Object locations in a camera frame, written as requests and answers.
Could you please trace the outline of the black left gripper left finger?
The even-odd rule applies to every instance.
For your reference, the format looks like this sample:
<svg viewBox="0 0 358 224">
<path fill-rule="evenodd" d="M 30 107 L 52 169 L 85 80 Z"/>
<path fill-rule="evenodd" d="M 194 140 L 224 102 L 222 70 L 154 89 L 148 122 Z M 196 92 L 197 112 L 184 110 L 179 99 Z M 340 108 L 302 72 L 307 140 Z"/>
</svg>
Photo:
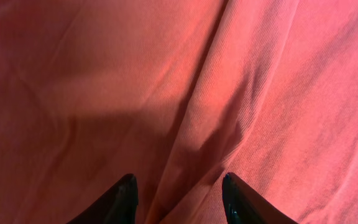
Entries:
<svg viewBox="0 0 358 224">
<path fill-rule="evenodd" d="M 126 174 L 68 224 L 134 224 L 138 204 L 136 177 Z"/>
</svg>

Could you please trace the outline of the red orange soccer t-shirt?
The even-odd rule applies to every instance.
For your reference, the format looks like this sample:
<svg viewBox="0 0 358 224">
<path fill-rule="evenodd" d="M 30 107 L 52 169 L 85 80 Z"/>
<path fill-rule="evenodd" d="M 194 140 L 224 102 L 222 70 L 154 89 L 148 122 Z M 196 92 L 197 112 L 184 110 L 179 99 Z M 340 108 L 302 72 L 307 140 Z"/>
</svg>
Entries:
<svg viewBox="0 0 358 224">
<path fill-rule="evenodd" d="M 227 172 L 358 223 L 358 0 L 0 1 L 0 223 L 127 173 L 137 223 L 224 223 Z"/>
</svg>

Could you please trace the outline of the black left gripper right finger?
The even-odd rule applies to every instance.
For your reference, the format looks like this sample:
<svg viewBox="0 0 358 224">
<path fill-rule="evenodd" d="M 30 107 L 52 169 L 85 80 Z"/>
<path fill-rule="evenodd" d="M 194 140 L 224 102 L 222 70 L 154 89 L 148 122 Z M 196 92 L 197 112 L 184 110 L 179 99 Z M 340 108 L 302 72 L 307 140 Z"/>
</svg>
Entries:
<svg viewBox="0 0 358 224">
<path fill-rule="evenodd" d="M 222 193 L 228 224 L 297 224 L 235 173 L 224 176 Z"/>
</svg>

